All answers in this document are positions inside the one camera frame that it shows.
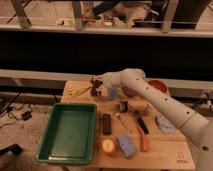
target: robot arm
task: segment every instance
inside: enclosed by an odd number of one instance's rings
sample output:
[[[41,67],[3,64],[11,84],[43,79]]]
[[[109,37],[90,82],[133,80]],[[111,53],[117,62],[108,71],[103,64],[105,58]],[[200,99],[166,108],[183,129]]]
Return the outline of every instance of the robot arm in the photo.
[[[107,72],[99,78],[106,88],[126,86],[142,95],[200,148],[197,171],[209,171],[213,168],[213,122],[150,86],[145,81],[144,72],[140,69]]]

